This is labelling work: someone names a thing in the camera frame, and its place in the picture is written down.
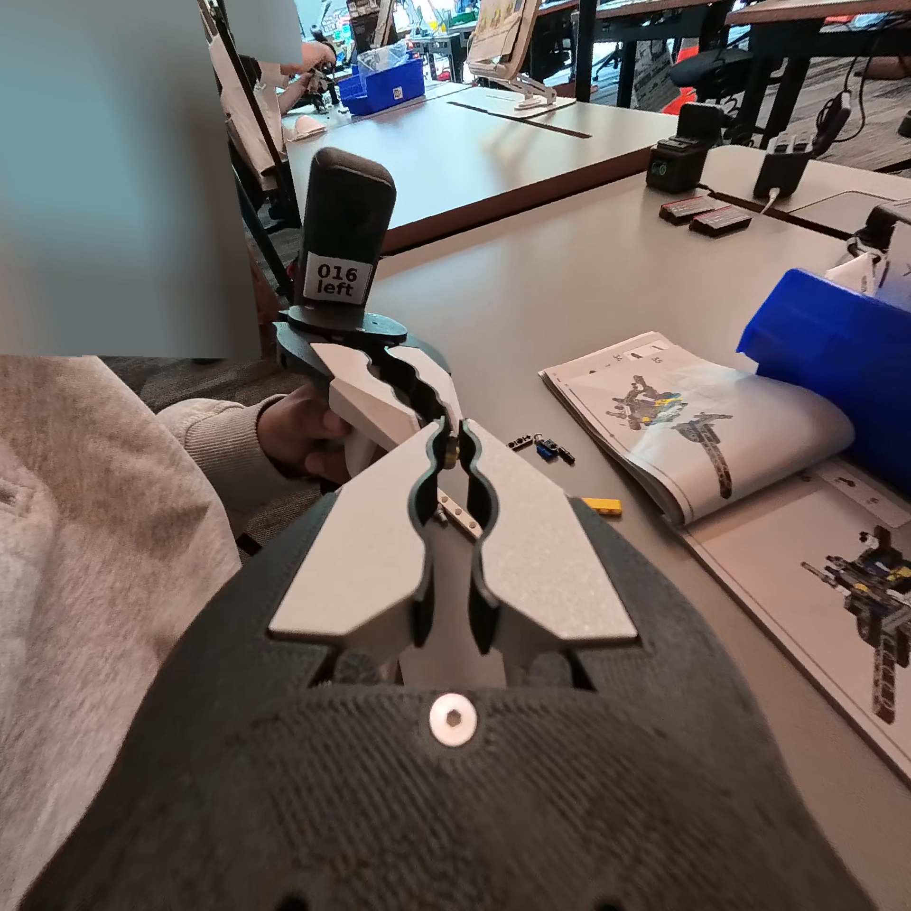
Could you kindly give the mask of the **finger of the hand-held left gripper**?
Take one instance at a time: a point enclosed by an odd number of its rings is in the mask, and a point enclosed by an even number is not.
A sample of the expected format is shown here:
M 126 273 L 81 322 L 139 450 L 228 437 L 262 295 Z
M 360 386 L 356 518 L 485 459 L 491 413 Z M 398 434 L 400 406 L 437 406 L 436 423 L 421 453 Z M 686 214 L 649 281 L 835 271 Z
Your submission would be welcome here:
M 390 450 L 416 435 L 422 418 L 405 399 L 419 379 L 418 366 L 438 367 L 438 353 L 424 345 L 381 344 L 365 350 L 345 344 L 311 344 L 330 376 L 331 409 L 353 430 Z
M 396 395 L 403 398 L 424 424 L 446 418 L 460 427 L 462 409 L 450 372 L 424 350 L 412 346 L 387 347 L 379 356 L 379 372 Z

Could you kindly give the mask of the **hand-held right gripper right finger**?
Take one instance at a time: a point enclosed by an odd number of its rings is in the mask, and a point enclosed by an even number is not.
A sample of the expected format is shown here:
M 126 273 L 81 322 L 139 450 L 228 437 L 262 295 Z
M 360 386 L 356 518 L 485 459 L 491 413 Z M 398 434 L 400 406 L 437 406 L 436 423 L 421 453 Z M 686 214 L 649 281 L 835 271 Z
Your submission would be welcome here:
M 638 647 L 639 631 L 586 531 L 583 503 L 476 420 L 460 426 L 465 508 L 474 526 L 468 623 L 495 653 L 502 688 L 522 685 L 542 655 Z

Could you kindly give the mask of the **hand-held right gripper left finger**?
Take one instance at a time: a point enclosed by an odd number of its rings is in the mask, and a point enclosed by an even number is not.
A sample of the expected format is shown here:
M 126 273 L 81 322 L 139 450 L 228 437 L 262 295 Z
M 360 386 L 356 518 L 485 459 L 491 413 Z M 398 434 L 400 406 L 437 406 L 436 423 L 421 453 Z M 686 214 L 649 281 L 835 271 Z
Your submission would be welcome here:
M 275 639 L 363 652 L 380 665 L 426 644 L 436 597 L 427 526 L 449 429 L 431 421 L 340 488 L 270 619 Z

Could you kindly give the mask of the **white lego beam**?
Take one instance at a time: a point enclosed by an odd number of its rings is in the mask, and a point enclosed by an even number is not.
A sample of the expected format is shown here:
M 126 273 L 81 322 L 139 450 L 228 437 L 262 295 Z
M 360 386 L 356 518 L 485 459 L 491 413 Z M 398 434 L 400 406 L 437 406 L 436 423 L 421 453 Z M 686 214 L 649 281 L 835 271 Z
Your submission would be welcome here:
M 480 523 L 443 490 L 437 490 L 437 508 L 434 518 L 444 527 L 452 527 L 470 540 L 478 540 L 483 534 Z

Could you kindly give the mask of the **black lego model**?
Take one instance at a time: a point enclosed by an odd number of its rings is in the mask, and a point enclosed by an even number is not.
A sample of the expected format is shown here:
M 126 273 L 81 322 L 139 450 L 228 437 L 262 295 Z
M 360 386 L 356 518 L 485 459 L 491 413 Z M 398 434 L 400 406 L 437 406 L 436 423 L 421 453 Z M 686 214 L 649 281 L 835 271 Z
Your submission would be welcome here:
M 326 73 L 313 69 L 303 77 L 305 85 L 301 96 L 292 104 L 290 111 L 302 110 L 316 115 L 347 113 L 347 106 L 341 97 L 340 84 L 349 73 Z

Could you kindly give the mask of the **lego instruction booklet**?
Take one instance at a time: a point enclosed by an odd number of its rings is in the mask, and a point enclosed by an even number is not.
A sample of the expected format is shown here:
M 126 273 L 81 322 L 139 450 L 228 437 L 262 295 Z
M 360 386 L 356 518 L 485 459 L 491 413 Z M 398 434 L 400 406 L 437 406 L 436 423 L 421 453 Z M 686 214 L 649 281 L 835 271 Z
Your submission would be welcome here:
M 542 370 L 701 564 L 909 778 L 909 503 L 817 393 L 659 333 Z

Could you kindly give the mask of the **person's left hand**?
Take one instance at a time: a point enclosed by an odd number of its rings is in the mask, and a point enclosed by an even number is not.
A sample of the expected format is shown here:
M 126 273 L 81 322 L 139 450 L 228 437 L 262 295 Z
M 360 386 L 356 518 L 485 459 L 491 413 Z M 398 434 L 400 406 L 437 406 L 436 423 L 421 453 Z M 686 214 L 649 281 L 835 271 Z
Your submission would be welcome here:
M 260 448 L 281 474 L 335 485 L 351 477 L 344 449 L 351 430 L 311 382 L 267 404 L 256 428 Z

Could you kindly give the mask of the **blue storage bin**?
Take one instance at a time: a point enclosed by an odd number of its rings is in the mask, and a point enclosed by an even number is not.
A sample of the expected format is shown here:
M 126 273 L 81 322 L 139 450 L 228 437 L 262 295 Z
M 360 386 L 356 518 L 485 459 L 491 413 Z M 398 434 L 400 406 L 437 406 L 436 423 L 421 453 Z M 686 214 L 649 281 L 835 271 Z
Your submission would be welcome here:
M 338 81 L 337 91 L 341 105 L 355 118 L 420 99 L 426 96 L 423 59 L 412 56 L 380 72 L 361 72 L 355 65 L 352 74 Z

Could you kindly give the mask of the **white document stand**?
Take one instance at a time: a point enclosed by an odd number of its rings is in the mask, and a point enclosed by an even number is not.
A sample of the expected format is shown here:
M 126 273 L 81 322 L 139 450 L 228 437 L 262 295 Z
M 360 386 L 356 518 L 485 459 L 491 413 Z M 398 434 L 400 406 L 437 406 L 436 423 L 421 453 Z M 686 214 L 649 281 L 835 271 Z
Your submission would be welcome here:
M 468 40 L 470 74 L 510 92 L 517 102 L 516 113 L 565 106 L 555 88 L 523 70 L 541 6 L 540 1 L 481 1 Z

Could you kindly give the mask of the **black battery case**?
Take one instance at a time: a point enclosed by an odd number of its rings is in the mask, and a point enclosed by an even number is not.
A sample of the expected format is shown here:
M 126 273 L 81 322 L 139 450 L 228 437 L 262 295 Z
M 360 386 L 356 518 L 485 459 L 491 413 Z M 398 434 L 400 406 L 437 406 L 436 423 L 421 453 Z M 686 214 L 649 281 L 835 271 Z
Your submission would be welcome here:
M 681 136 L 659 141 L 651 149 L 646 185 L 668 194 L 696 188 L 709 150 L 705 142 Z

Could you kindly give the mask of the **blue plastic bin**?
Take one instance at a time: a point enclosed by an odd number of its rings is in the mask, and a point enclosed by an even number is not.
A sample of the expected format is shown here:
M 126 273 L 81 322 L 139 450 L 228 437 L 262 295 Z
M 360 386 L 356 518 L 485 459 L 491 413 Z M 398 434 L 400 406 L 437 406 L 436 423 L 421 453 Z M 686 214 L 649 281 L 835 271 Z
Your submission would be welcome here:
M 910 494 L 910 314 L 790 269 L 746 325 L 737 351 L 757 373 L 836 405 L 855 428 L 850 457 Z

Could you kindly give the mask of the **long wooden desk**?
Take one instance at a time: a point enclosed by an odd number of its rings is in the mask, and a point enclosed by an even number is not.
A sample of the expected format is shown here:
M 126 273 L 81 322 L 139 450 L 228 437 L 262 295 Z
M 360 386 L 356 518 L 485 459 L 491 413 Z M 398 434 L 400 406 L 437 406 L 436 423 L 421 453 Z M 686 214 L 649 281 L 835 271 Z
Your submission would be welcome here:
M 774 106 L 791 111 L 814 59 L 909 56 L 909 9 L 906 1 L 768 1 L 734 9 L 725 25 L 750 30 L 753 54 L 740 114 L 757 116 L 778 62 L 784 70 Z
M 572 66 L 575 97 L 589 101 L 593 85 L 594 46 L 600 41 L 620 45 L 620 75 L 616 105 L 632 101 L 638 47 L 649 41 L 699 40 L 700 51 L 725 45 L 726 18 L 735 1 L 616 1 L 544 2 L 537 23 L 545 17 L 576 17 L 575 56 Z

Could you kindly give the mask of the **black office chair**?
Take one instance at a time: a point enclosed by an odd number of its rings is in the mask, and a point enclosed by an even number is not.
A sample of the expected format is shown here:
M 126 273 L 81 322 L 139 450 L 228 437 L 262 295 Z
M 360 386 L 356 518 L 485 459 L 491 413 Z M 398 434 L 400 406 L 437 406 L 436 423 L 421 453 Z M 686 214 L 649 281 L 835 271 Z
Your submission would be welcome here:
M 699 97 L 721 98 L 744 93 L 755 68 L 754 54 L 736 47 L 704 51 L 669 69 L 670 82 L 692 87 Z

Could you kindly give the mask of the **black battery charger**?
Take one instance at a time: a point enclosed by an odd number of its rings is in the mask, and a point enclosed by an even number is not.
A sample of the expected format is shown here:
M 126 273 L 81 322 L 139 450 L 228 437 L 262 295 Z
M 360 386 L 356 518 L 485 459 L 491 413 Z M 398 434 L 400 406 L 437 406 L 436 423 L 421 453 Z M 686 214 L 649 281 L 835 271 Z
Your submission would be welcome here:
M 814 156 L 813 145 L 807 133 L 780 133 L 771 140 L 753 187 L 753 198 L 767 201 L 791 196 Z

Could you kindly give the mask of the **white plastic bag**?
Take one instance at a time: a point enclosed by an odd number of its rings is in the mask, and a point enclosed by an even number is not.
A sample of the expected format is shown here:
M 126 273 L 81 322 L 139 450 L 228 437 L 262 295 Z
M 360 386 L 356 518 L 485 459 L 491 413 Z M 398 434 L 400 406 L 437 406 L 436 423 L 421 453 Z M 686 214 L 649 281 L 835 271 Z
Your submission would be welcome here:
M 875 297 L 886 267 L 886 257 L 875 251 L 865 251 L 827 270 L 824 277 L 840 288 Z

